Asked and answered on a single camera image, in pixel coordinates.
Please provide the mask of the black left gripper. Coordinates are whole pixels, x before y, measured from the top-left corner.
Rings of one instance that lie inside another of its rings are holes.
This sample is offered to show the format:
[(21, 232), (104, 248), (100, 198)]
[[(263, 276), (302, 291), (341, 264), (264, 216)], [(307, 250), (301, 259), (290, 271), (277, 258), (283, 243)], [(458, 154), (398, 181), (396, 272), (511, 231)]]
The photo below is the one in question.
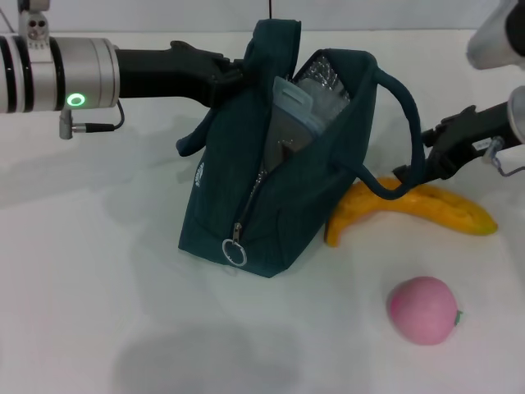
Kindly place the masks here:
[(117, 49), (121, 99), (179, 97), (218, 108), (246, 86), (243, 59), (173, 41), (168, 49)]

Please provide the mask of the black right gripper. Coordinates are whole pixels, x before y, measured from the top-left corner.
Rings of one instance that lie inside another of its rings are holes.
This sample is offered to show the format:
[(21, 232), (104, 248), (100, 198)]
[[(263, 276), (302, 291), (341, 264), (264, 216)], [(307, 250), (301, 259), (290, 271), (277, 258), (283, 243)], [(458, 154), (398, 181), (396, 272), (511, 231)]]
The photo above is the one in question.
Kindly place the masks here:
[(497, 137), (503, 140), (503, 149), (513, 147), (507, 103), (480, 112), (472, 105), (424, 131), (422, 142), (427, 148), (434, 146), (434, 153), (430, 153), (420, 163), (395, 168), (393, 174), (403, 183), (449, 179), (461, 167), (482, 157), (488, 149), (484, 144), (491, 144)]

